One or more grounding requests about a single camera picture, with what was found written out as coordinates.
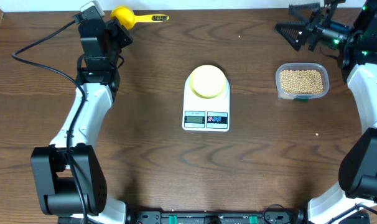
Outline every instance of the yellow scoop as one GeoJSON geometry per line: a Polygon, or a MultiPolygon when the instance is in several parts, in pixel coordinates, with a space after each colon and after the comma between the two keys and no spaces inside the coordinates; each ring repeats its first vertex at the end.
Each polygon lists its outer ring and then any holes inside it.
{"type": "Polygon", "coordinates": [[[163,14],[135,16],[132,10],[124,6],[118,6],[111,12],[111,19],[115,17],[119,20],[119,23],[128,30],[132,29],[137,22],[164,22],[169,19],[169,16],[163,14]]]}

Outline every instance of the white scale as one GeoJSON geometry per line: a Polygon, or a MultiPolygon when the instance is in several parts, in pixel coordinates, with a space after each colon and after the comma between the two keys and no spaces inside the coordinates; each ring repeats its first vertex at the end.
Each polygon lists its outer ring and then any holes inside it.
{"type": "Polygon", "coordinates": [[[228,131],[230,84],[212,65],[196,68],[184,86],[182,127],[186,131],[228,131]]]}

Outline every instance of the black cable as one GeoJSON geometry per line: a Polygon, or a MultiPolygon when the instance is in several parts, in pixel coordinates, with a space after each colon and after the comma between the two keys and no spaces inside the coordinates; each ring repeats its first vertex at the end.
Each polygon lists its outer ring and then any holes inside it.
{"type": "Polygon", "coordinates": [[[341,219],[342,217],[344,217],[345,215],[348,215],[350,212],[354,211],[358,209],[357,205],[353,206],[352,208],[349,208],[348,210],[342,212],[341,214],[339,214],[338,216],[334,217],[334,218],[331,218],[331,220],[327,223],[327,224],[332,224],[333,222],[341,219]]]}
{"type": "Polygon", "coordinates": [[[335,56],[335,55],[329,55],[329,54],[324,53],[323,50],[322,50],[322,47],[321,47],[321,46],[320,46],[320,53],[321,53],[322,55],[326,56],[326,57],[329,57],[329,58],[332,58],[332,59],[335,59],[335,60],[338,59],[338,57],[335,56]]]}
{"type": "Polygon", "coordinates": [[[290,215],[290,214],[286,211],[286,209],[285,209],[282,205],[280,205],[280,204],[272,204],[272,205],[269,205],[268,208],[265,209],[265,210],[263,211],[263,213],[262,213],[262,219],[263,219],[263,222],[265,222],[265,223],[267,223],[267,224],[271,224],[271,223],[267,220],[267,218],[265,218],[264,216],[265,216],[267,210],[269,210],[271,207],[275,207],[275,206],[281,207],[281,208],[287,213],[287,215],[288,215],[288,217],[289,217],[289,221],[286,222],[286,223],[283,223],[283,224],[288,224],[288,223],[290,223],[290,222],[291,222],[291,215],[290,215]]]}
{"type": "Polygon", "coordinates": [[[365,205],[362,205],[362,204],[358,204],[358,205],[355,205],[353,206],[352,208],[349,208],[348,210],[342,212],[341,214],[339,214],[338,216],[336,216],[335,218],[332,218],[327,224],[331,224],[339,219],[341,219],[342,217],[348,215],[349,213],[351,213],[352,211],[354,210],[359,210],[359,208],[364,208],[365,210],[371,212],[371,213],[374,213],[375,215],[377,215],[377,211],[376,210],[373,210],[372,208],[370,207],[367,207],[365,205]]]}
{"type": "Polygon", "coordinates": [[[77,188],[77,192],[78,192],[78,195],[79,195],[79,198],[81,200],[81,205],[82,205],[82,211],[83,211],[83,223],[87,224],[88,223],[88,211],[87,211],[87,207],[85,205],[85,198],[83,196],[83,192],[82,192],[82,188],[81,188],[81,185],[79,183],[79,180],[78,180],[78,177],[77,177],[77,173],[75,171],[75,167],[74,167],[74,162],[73,162],[73,157],[71,155],[71,137],[72,137],[72,132],[73,132],[73,127],[75,125],[75,122],[77,121],[78,117],[79,117],[79,114],[83,108],[83,105],[86,101],[86,94],[85,92],[83,91],[82,87],[71,77],[69,77],[67,74],[57,70],[57,69],[54,69],[52,67],[49,67],[49,66],[46,66],[46,65],[42,65],[42,64],[39,64],[39,63],[35,63],[35,62],[30,62],[28,60],[24,60],[24,59],[21,59],[17,56],[17,54],[21,53],[21,52],[24,52],[28,49],[30,49],[31,47],[33,46],[36,46],[46,40],[49,40],[50,38],[54,37],[55,35],[57,35],[58,33],[60,33],[61,31],[65,30],[67,27],[69,27],[70,25],[74,24],[75,21],[72,21],[72,22],[69,22],[67,25],[63,26],[62,28],[60,28],[58,31],[54,32],[53,34],[50,34],[48,35],[47,37],[43,38],[43,39],[40,39],[38,40],[37,42],[33,43],[33,44],[30,44],[28,45],[27,47],[24,47],[16,52],[14,52],[12,54],[12,57],[20,62],[23,62],[23,63],[26,63],[26,64],[29,64],[29,65],[33,65],[33,66],[36,66],[36,67],[40,67],[40,68],[44,68],[44,69],[47,69],[47,70],[50,70],[52,72],[55,72],[63,77],[65,77],[66,79],[68,79],[70,82],[72,82],[78,89],[79,91],[81,92],[82,94],[82,98],[81,98],[81,103],[77,109],[77,112],[75,113],[72,121],[71,121],[71,124],[70,124],[70,127],[67,131],[67,161],[68,161],[68,164],[70,165],[70,169],[71,169],[71,173],[72,173],[72,177],[74,179],[74,182],[75,182],[75,187],[77,188]]]}
{"type": "Polygon", "coordinates": [[[374,213],[375,215],[377,215],[377,211],[376,210],[373,210],[372,208],[370,207],[367,207],[365,205],[357,205],[357,207],[360,207],[360,208],[364,208],[365,210],[369,211],[369,212],[372,212],[374,213]]]}

